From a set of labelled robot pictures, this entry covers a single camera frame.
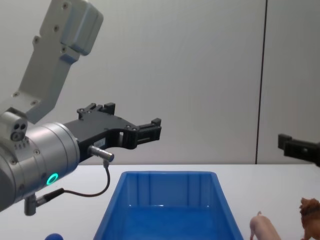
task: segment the table surface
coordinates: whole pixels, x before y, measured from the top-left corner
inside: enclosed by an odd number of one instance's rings
[[[93,239],[121,173],[125,171],[210,171],[217,174],[224,195],[244,239],[249,239],[250,219],[261,211],[270,218],[283,240],[301,239],[300,200],[320,200],[320,168],[299,165],[111,165],[109,190],[99,197],[63,194],[24,215],[20,201],[0,213],[0,239],[44,240],[59,233],[64,240]],[[97,193],[105,187],[102,166],[79,166],[73,173],[37,193],[58,188]]]

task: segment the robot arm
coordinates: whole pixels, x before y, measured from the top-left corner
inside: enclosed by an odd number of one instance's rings
[[[86,0],[52,0],[33,39],[34,52],[17,92],[0,104],[0,212],[25,199],[36,212],[35,193],[66,176],[91,156],[109,162],[105,149],[135,149],[159,140],[161,120],[134,125],[114,116],[115,104],[91,104],[78,120],[28,129],[50,112],[73,63],[90,53],[103,21]]]

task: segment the green led ring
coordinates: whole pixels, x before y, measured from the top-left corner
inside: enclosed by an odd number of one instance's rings
[[[58,177],[59,177],[58,173],[52,174],[46,181],[46,184],[47,185],[53,184],[55,181],[57,181]]]

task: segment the brown lion figurine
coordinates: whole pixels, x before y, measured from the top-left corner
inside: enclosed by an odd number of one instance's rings
[[[304,238],[302,240],[309,240],[314,238],[320,240],[320,203],[318,200],[301,199],[300,206],[301,222],[304,228]]]

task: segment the gray wall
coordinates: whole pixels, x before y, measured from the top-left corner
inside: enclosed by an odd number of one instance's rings
[[[254,163],[264,0],[91,2],[104,14],[96,44],[40,123],[115,102],[135,124],[163,122],[159,142],[111,149],[115,164]],[[49,3],[1,1],[0,101],[19,86]]]
[[[320,141],[320,1],[269,0],[266,26],[258,163],[303,163],[277,135]]]

